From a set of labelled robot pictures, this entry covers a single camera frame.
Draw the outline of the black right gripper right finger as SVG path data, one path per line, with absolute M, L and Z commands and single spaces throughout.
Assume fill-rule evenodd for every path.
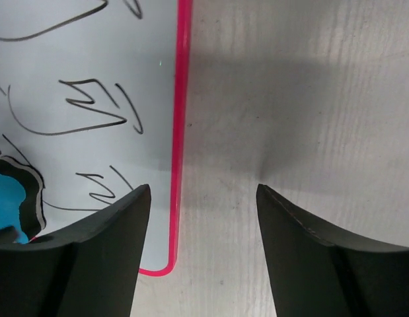
M 409 316 L 409 248 L 342 229 L 264 184 L 256 205 L 278 316 Z

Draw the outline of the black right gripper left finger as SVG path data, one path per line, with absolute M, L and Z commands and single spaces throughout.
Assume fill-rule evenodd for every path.
M 0 230 L 0 316 L 129 316 L 151 208 L 147 184 L 28 244 Z

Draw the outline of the blue bone-shaped eraser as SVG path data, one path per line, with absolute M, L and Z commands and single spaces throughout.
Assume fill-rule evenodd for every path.
M 0 158 L 0 230 L 14 227 L 16 242 L 26 244 L 46 227 L 44 179 L 33 166 Z

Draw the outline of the pink-framed whiteboard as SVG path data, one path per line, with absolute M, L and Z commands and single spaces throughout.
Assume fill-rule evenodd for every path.
M 140 272 L 176 263 L 191 1 L 0 1 L 0 158 L 44 179 L 46 227 L 142 184 Z

